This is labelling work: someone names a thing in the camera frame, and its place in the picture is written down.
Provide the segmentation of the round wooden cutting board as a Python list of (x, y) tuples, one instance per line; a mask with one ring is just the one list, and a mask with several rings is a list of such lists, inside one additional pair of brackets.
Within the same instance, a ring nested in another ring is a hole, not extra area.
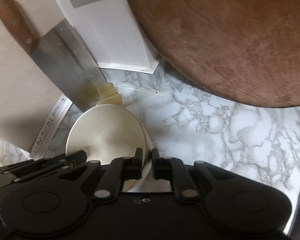
[(158, 53), (206, 91), (300, 106), (300, 0), (127, 0)]

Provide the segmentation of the yellow translucent plastic holder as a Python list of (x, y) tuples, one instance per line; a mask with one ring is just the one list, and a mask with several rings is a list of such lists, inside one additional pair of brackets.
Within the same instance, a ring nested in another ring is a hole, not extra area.
[(102, 84), (97, 88), (97, 92), (100, 96), (100, 100), (97, 102), (98, 106), (107, 104), (122, 106), (122, 97), (112, 83)]

